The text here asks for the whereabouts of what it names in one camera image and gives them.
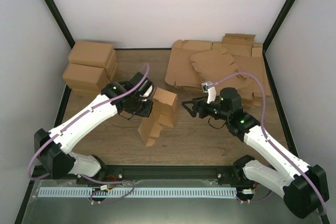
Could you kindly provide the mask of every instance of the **wooden table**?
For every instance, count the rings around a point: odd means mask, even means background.
[[[198,91],[186,91],[165,83],[169,55],[169,50],[118,50],[116,80],[129,80],[140,70],[143,63],[148,62],[151,66],[149,78],[156,87],[177,93],[179,101],[202,96]],[[78,113],[91,100],[71,94],[64,121]],[[120,116],[114,116],[85,136],[73,151],[85,155],[95,154],[106,164],[231,165],[246,154],[265,162],[256,151],[232,136],[226,127],[216,130],[208,125],[207,118],[192,118],[181,103],[179,106],[177,127],[164,126],[152,147],[145,147],[138,133],[141,118],[135,116],[127,121]],[[260,119],[260,107],[245,107],[245,110]],[[287,148],[272,97],[267,97],[265,127]]]

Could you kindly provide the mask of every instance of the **gray wall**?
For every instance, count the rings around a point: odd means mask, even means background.
[[[296,0],[266,53],[300,157],[327,172],[331,223],[336,223],[335,17],[335,0]]]
[[[14,223],[27,189],[33,135],[50,129],[70,47],[43,0],[0,0],[0,222]]]
[[[54,0],[75,40],[117,48],[171,47],[178,39],[256,34],[263,42],[285,0]]]

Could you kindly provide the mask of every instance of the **white perforated rail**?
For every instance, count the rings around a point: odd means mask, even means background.
[[[38,197],[50,198],[87,198],[93,188],[87,187],[42,187]],[[97,198],[119,198],[128,193],[130,188],[114,188],[108,193],[99,192]],[[226,198],[235,199],[236,188],[136,188],[128,198]]]

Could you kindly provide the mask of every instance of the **cardboard stack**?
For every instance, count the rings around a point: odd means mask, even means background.
[[[153,109],[148,118],[143,118],[138,132],[145,146],[155,144],[153,137],[159,137],[161,124],[175,127],[177,124],[177,94],[157,88],[153,95]]]
[[[216,82],[233,73],[254,75],[271,95],[262,53],[262,44],[254,43],[255,35],[226,34],[221,42],[178,40],[169,59],[166,83],[173,86],[201,88],[205,81]],[[260,87],[250,76],[240,74],[221,82],[216,92],[234,87],[247,105],[261,105]]]
[[[63,79],[80,96],[96,97],[116,75],[117,57],[112,44],[78,41],[68,60]]]

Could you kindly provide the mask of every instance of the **robotic arm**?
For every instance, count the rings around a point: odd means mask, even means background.
[[[249,179],[258,182],[283,198],[286,206],[299,218],[304,218],[319,206],[321,202],[308,182],[288,161],[276,151],[261,130],[260,122],[243,110],[242,99],[234,88],[224,88],[220,92],[220,101],[216,102],[215,87],[212,83],[202,84],[208,97],[195,98],[182,102],[182,106],[192,117],[212,116],[216,120],[224,120],[229,132],[242,142],[259,152],[273,167],[269,168],[251,156],[244,156],[234,163],[235,176],[240,180]],[[324,201],[329,199],[327,177],[319,166],[311,167],[303,160],[295,157],[272,136],[268,138],[315,184]]]
[[[34,135],[35,152],[51,138],[55,138],[37,156],[43,167],[53,179],[67,174],[83,174],[102,180],[105,176],[105,164],[97,156],[85,156],[72,152],[74,146],[91,130],[106,119],[126,111],[133,115],[148,117],[153,102],[147,100],[154,85],[145,78],[133,92],[112,102],[104,103],[111,98],[119,97],[134,88],[143,78],[138,72],[130,81],[108,84],[101,93],[83,110],[62,125],[46,132],[38,130]]]

